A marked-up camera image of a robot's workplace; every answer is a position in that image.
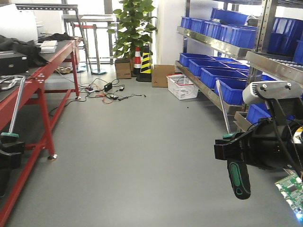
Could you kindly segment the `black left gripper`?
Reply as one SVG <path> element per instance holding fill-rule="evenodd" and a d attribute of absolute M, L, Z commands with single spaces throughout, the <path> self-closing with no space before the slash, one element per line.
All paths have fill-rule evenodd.
<path fill-rule="evenodd" d="M 24 142 L 0 143 L 0 197 L 4 197 L 13 169 L 21 166 Z"/>

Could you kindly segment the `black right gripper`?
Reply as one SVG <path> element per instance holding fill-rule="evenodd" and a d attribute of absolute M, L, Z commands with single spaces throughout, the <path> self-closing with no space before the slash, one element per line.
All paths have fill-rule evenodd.
<path fill-rule="evenodd" d="M 263 118 L 246 132 L 223 135 L 216 139 L 214 156 L 235 159 L 264 169 L 303 168 L 303 121 L 287 117 L 279 122 Z"/>

